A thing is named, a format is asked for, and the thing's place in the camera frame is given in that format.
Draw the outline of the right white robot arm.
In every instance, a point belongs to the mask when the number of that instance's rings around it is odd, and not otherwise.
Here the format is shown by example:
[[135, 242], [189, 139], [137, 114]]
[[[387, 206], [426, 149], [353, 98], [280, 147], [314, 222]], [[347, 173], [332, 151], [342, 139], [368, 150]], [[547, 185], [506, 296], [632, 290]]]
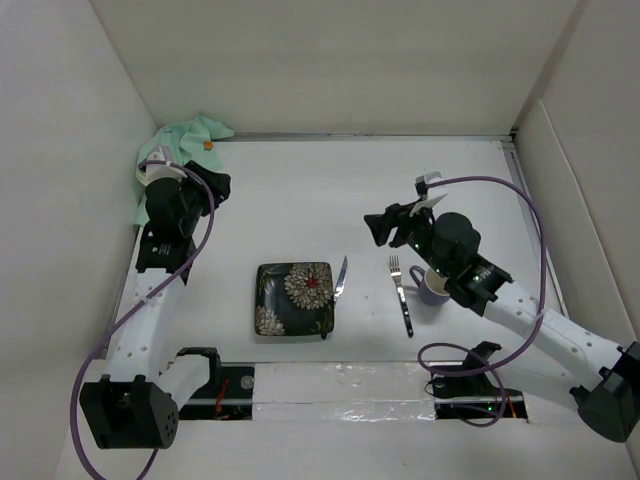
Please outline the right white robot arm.
[[624, 443], [639, 423], [639, 344], [597, 336], [529, 295], [512, 276], [482, 257], [481, 235], [459, 213], [434, 216], [392, 204], [364, 221], [378, 246], [411, 247], [459, 306], [505, 327], [568, 373], [562, 387], [581, 420], [607, 440]]

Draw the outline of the purple mug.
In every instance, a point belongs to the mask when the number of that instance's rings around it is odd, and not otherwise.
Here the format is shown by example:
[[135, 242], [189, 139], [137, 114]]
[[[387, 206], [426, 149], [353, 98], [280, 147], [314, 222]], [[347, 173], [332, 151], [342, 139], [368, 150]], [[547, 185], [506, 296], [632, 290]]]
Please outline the purple mug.
[[449, 301], [450, 295], [445, 291], [446, 279], [433, 269], [412, 265], [409, 268], [409, 275], [418, 288], [419, 297], [425, 305], [440, 307]]

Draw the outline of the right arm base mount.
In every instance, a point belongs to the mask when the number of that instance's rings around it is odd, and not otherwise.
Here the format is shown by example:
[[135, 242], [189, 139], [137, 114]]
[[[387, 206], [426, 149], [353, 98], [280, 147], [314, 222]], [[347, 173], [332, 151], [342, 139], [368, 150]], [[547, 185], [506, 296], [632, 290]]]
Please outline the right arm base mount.
[[499, 419], [528, 419], [523, 393], [506, 388], [493, 372], [456, 376], [458, 372], [486, 366], [490, 357], [502, 349], [499, 344], [483, 341], [472, 349], [448, 344], [466, 356], [453, 361], [423, 358], [428, 349], [445, 346], [443, 342], [432, 343], [418, 352], [419, 364], [430, 374], [424, 392], [434, 399], [436, 420], [460, 420], [470, 426], [486, 428]]

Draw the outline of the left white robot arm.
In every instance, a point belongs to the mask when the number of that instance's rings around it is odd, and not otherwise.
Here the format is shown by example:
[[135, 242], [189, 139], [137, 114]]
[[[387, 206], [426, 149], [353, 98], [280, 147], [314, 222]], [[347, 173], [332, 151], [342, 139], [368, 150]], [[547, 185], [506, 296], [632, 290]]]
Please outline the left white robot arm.
[[201, 218], [212, 220], [231, 193], [231, 178], [190, 161], [178, 177], [166, 174], [145, 189], [148, 221], [139, 241], [134, 305], [117, 322], [119, 338], [101, 378], [79, 389], [79, 405], [101, 449], [166, 449], [179, 413], [198, 393], [222, 387], [213, 347], [165, 348], [191, 266], [203, 247], [193, 240]]

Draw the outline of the green cartoon placemat cloth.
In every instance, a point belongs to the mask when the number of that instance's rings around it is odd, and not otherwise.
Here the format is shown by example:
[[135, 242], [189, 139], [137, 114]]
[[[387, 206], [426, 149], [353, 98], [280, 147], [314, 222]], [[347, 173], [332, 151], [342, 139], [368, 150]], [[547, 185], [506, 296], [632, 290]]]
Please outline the green cartoon placemat cloth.
[[177, 165], [186, 166], [193, 161], [208, 170], [219, 172], [223, 164], [215, 150], [215, 143], [230, 139], [234, 134], [223, 122], [206, 116], [165, 125], [140, 148], [137, 170], [154, 147], [166, 146], [171, 150], [173, 163]]

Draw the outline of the silver fork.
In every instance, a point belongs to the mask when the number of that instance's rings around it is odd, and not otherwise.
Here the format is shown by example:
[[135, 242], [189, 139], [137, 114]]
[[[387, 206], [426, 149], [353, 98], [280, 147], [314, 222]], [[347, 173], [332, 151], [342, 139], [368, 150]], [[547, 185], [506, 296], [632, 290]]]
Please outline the silver fork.
[[402, 272], [400, 269], [398, 256], [391, 255], [389, 257], [388, 265], [389, 265], [390, 276], [395, 285], [396, 294], [397, 294], [399, 305], [401, 308], [405, 329], [408, 337], [412, 338], [414, 336], [414, 330], [411, 322], [409, 308], [406, 301], [404, 286], [402, 284]]

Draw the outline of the silver table knife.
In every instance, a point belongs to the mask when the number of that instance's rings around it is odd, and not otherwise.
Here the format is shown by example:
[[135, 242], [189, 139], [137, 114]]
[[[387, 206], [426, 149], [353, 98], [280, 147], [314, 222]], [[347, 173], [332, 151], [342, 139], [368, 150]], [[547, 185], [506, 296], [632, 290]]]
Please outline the silver table knife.
[[347, 270], [348, 270], [348, 257], [344, 256], [343, 262], [342, 262], [342, 265], [341, 265], [341, 269], [339, 271], [339, 275], [338, 275], [338, 278], [337, 278], [337, 281], [336, 281], [336, 284], [335, 284], [335, 288], [334, 288], [334, 294], [333, 294], [333, 303], [334, 304], [337, 303], [339, 297], [344, 292]]

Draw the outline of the black floral square plate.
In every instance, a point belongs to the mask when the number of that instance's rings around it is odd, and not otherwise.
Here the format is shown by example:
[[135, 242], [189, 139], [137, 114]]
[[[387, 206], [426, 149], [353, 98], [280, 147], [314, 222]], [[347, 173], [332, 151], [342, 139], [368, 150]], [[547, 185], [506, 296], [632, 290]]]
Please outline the black floral square plate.
[[262, 337], [326, 339], [335, 325], [333, 295], [327, 262], [262, 264], [256, 273], [254, 331]]

